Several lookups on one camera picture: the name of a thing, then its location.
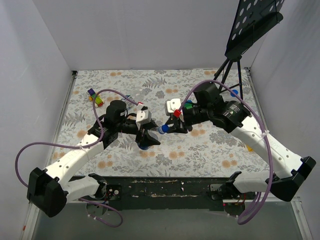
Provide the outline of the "blue bottle cap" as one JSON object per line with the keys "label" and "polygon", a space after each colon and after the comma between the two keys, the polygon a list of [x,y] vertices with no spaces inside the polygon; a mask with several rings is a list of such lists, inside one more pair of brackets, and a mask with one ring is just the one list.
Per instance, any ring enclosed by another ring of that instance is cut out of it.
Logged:
{"label": "blue bottle cap", "polygon": [[167,124],[164,124],[161,126],[161,130],[163,133],[167,133],[169,131],[169,126]]}
{"label": "blue bottle cap", "polygon": [[232,97],[235,97],[236,95],[238,95],[238,91],[236,89],[232,90],[232,93],[230,94]]}

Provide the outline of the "blue label bottle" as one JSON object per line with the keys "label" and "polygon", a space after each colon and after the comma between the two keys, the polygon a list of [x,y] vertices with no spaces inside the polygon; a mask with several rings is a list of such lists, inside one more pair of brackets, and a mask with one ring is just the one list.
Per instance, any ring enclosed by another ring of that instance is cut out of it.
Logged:
{"label": "blue label bottle", "polygon": [[143,128],[137,138],[137,145],[141,150],[148,150],[161,144],[158,136],[152,131]]}

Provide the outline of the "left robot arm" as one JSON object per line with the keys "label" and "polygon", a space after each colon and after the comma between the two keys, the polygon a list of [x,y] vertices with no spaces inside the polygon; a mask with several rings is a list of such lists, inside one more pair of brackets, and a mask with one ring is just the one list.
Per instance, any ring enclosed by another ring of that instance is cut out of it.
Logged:
{"label": "left robot arm", "polygon": [[148,131],[157,127],[152,114],[145,106],[133,114],[134,119],[126,116],[127,105],[124,101],[113,100],[90,128],[87,134],[60,160],[45,169],[35,168],[29,175],[27,199],[42,210],[48,217],[54,217],[65,205],[81,197],[89,196],[102,200],[107,194],[107,182],[96,173],[78,180],[72,180],[89,160],[103,152],[119,133],[135,136],[138,147],[146,150],[160,145],[156,137]]}

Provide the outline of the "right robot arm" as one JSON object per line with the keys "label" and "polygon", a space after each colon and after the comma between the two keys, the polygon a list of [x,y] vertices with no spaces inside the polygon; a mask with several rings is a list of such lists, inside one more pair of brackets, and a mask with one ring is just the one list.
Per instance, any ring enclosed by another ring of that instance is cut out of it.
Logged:
{"label": "right robot arm", "polygon": [[316,165],[310,157],[301,157],[262,130],[248,107],[238,101],[225,101],[214,83],[198,84],[193,91],[196,102],[181,103],[179,98],[167,100],[168,121],[165,133],[192,131],[196,124],[210,121],[241,140],[269,165],[269,170],[248,175],[237,171],[213,190],[218,199],[237,199],[250,192],[270,191],[278,199],[289,202]]}

